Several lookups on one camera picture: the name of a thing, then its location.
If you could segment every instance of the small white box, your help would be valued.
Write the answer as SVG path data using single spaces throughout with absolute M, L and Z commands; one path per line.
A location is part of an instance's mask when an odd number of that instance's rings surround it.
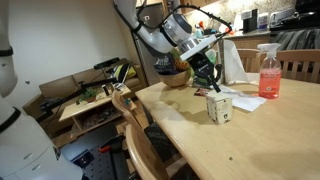
M 232 99 L 223 93 L 207 94 L 207 109 L 212 120 L 224 124 L 232 118 Z

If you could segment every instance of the wooden table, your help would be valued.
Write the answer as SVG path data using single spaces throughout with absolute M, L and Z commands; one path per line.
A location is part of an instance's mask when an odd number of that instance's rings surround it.
M 123 88 L 121 88 L 122 91 L 122 95 L 128 94 L 131 92 L 131 90 L 124 86 Z M 99 124 L 96 124 L 92 127 L 84 127 L 83 126 L 83 120 L 81 118 L 81 115 L 84 114 L 85 112 L 88 112 L 92 109 L 98 108 L 106 103 L 111 102 L 111 95 L 106 96 L 106 94 L 104 92 L 100 93 L 97 95 L 97 100 L 93 103 L 87 103 L 87 102 L 81 102 L 80 104 L 71 104 L 67 107 L 64 108 L 63 113 L 59 119 L 59 122 L 64 121 L 66 119 L 72 118 L 75 122 L 75 126 L 74 128 L 76 128 L 76 130 L 72 130 L 75 131 L 75 133 L 73 133 L 71 136 L 73 135 L 80 135 L 83 134 L 85 132 L 88 132 L 92 129 L 95 129 L 105 123 L 108 123 L 112 120 L 114 120 L 115 118 L 120 117 L 120 113 L 116 113 L 113 116 L 109 117 L 107 120 L 102 121 Z
M 282 79 L 278 99 L 223 125 L 195 91 L 158 83 L 136 95 L 201 179 L 320 179 L 319 84 Z

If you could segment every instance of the trigger sprayer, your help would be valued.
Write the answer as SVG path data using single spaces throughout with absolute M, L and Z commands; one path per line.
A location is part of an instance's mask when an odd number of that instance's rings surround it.
M 267 52 L 260 68 L 259 96 L 275 99 L 279 96 L 281 63 L 276 59 L 278 43 L 259 44 L 261 52 Z

